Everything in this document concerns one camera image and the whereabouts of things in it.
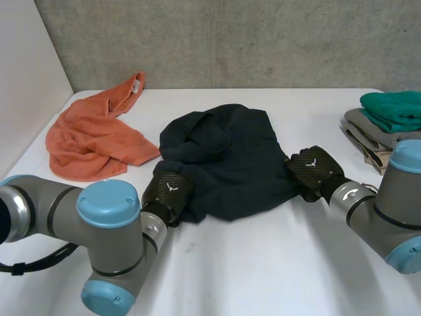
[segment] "dark green cloth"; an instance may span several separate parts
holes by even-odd
[[[362,113],[382,130],[410,132],[421,128],[421,92],[373,92],[360,98]]]

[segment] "towel tag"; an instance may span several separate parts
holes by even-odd
[[[132,87],[132,93],[137,93],[137,91],[139,91],[139,87],[140,87],[140,81],[135,79],[133,87]]]

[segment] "beige cloth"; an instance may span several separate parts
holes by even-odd
[[[369,153],[364,150],[364,162],[372,165],[381,175],[384,175],[387,164],[389,163],[390,151],[376,151],[375,156],[381,161],[379,165],[377,159],[373,159]]]

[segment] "white table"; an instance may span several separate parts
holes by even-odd
[[[378,185],[380,175],[339,129],[347,109],[359,106],[369,89],[145,90],[120,119],[159,144],[159,132],[190,111],[241,103],[268,112],[282,149],[288,154],[319,145],[359,182]],[[67,104],[97,91],[77,93]],[[39,135],[10,174],[57,178],[48,165]],[[159,159],[129,167],[116,178],[139,194]],[[32,236],[0,246],[0,262],[39,259],[64,242]],[[91,267],[80,247],[61,264],[21,277],[0,274],[0,315],[92,315],[80,300]],[[134,315],[305,315],[419,316],[421,273],[403,276],[386,265],[322,201],[300,197],[276,209],[225,223],[207,217],[183,224],[163,247],[155,268],[131,310]]]

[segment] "orange towel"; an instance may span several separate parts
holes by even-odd
[[[143,90],[144,73],[77,100],[52,125],[45,140],[50,168],[75,181],[96,181],[160,155],[158,148],[116,117],[130,110]]]

